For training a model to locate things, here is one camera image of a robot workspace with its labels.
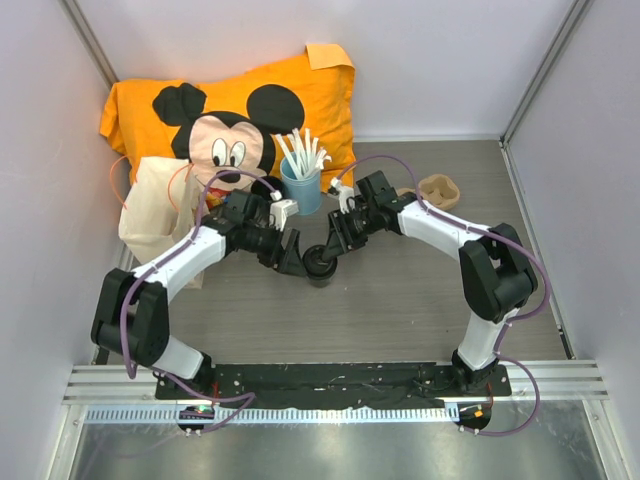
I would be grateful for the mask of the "black cup lid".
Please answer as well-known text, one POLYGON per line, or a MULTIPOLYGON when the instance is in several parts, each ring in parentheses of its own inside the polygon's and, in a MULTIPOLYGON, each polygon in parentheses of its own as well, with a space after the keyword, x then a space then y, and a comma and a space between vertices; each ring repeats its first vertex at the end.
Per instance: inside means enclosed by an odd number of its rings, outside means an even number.
POLYGON ((324 250, 323 245, 314 245, 309 247, 302 257, 307 276, 311 280, 330 280, 336 272, 338 260, 336 258, 324 260, 322 257, 324 250))

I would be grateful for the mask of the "paper takeout bag orange handles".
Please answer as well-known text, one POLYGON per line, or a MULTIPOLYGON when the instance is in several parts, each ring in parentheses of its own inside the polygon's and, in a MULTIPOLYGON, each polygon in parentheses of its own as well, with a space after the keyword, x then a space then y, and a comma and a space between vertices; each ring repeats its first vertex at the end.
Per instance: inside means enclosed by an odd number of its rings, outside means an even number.
POLYGON ((119 238, 137 262, 145 264, 190 232, 200 198, 189 161, 143 157, 123 202, 119 238))

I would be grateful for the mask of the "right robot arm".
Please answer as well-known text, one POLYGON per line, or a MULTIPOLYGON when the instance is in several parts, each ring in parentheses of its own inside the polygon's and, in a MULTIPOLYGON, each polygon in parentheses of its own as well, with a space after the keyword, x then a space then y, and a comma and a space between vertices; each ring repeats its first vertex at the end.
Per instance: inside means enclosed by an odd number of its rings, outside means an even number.
POLYGON ((419 240, 448 255, 459 264, 471 312, 452 354, 448 388, 465 395, 484 388, 498 364, 495 347, 501 333, 538 288, 517 232, 508 224, 488 228, 467 223, 412 192, 399 194, 380 171, 359 180, 355 189, 333 180, 329 191, 339 207, 328 215, 326 243, 305 252, 309 277, 330 279, 338 258, 364 247, 378 231, 419 240))

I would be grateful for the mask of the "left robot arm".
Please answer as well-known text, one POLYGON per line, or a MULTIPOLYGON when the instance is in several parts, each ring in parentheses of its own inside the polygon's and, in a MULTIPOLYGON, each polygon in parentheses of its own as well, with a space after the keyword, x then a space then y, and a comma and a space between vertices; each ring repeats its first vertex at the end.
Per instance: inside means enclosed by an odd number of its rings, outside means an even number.
POLYGON ((93 343, 122 355, 132 367, 171 376, 190 398, 205 397, 214 382, 212 360, 171 334, 169 304, 197 275, 236 251, 256 255, 261 265, 278 273, 305 276, 299 233, 285 229, 297 212, 297 202, 278 193, 266 201, 234 191, 162 255, 132 271, 114 269, 105 276, 93 343))

